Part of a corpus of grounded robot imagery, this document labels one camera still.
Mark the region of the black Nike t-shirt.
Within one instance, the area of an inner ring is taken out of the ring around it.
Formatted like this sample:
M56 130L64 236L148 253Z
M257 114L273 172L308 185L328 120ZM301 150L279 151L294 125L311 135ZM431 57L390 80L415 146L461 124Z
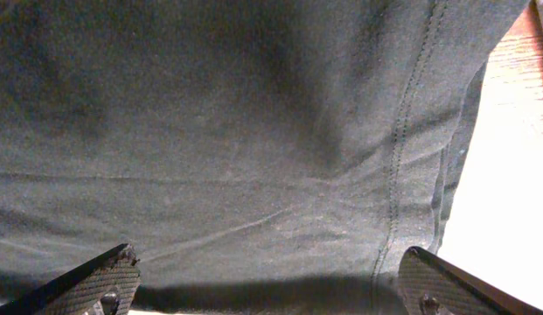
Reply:
M526 1L0 2L0 301L121 243L135 307L402 314Z

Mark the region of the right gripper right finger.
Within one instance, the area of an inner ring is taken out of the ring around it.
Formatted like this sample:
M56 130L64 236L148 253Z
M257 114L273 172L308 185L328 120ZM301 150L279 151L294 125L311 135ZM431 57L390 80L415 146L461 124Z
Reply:
M398 271L411 315L543 315L529 305L421 247L408 248Z

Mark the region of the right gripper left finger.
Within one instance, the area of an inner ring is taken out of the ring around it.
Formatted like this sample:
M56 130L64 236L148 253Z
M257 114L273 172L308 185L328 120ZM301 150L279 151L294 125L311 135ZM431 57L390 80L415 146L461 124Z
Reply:
M120 244L21 298L0 315L128 315L140 284L133 247Z

